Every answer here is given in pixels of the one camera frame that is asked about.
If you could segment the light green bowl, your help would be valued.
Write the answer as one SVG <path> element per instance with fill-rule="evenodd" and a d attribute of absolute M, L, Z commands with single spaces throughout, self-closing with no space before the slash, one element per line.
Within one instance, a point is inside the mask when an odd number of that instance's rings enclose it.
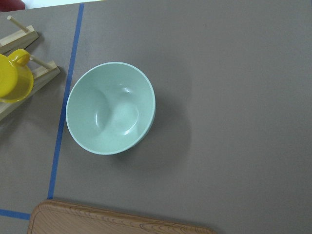
<path fill-rule="evenodd" d="M 66 122 L 74 141 L 98 155 L 114 155 L 137 145 L 156 115 L 151 82 L 138 68 L 108 62 L 86 72 L 73 86 Z"/>

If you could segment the yellow mug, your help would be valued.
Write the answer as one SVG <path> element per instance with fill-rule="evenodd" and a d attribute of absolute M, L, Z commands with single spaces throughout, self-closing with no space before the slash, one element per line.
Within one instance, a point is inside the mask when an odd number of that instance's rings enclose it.
<path fill-rule="evenodd" d="M 27 63 L 30 54 L 18 49 L 10 55 L 0 56 L 0 101 L 19 102 L 29 96 L 33 89 L 34 78 Z"/>

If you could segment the wooden cutting board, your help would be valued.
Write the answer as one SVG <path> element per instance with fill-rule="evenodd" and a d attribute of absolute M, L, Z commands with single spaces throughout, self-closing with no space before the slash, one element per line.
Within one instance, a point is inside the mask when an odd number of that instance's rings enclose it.
<path fill-rule="evenodd" d="M 47 199 L 32 211 L 29 234 L 213 234 L 187 225 Z"/>

